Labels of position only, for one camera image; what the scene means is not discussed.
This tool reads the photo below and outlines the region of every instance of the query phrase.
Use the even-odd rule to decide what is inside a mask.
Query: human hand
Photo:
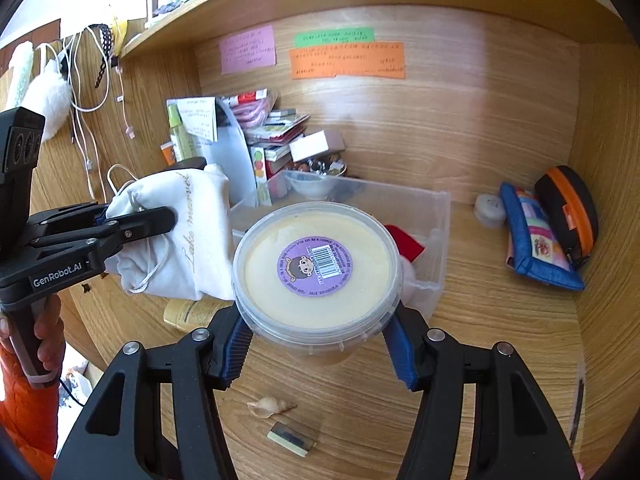
[[[38,359],[44,369],[50,372],[59,370],[65,357],[65,324],[60,319],[61,307],[60,298],[56,295],[47,298],[45,309],[33,326],[33,333],[42,340],[38,349]],[[13,354],[14,347],[9,339],[11,330],[9,320],[0,312],[0,344]]]

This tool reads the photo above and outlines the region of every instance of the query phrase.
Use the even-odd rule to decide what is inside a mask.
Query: metal screw
[[[204,341],[209,338],[209,330],[206,328],[197,328],[193,332],[191,332],[191,339],[194,341]]]
[[[509,356],[513,354],[513,346],[505,342],[498,343],[498,352],[500,352],[502,355]]]
[[[445,335],[444,335],[444,332],[439,328],[431,328],[427,332],[427,337],[432,341],[438,342],[438,341],[443,341],[445,338]]]
[[[131,341],[122,347],[122,351],[126,355],[133,355],[138,350],[140,350],[140,343],[138,343],[137,341]]]

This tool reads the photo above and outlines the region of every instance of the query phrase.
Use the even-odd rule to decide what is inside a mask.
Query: orange tag
[[[575,229],[574,217],[571,216],[571,211],[569,211],[569,205],[564,204],[562,206],[562,212],[564,213],[564,218],[566,219],[566,225],[569,228],[569,231],[573,231]]]
[[[406,79],[404,43],[341,43],[289,50],[293,79],[364,75]]]

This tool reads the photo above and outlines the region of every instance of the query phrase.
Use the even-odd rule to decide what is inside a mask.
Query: clear plastic lid
[[[375,218],[307,202],[279,209],[247,232],[233,279],[240,313],[255,333],[317,353],[382,330],[398,306],[402,267]]]

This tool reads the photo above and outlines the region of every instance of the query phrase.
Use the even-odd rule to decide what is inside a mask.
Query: orange jacket
[[[50,480],[58,444],[58,389],[34,390],[18,359],[0,346],[5,400],[0,425],[43,480]]]

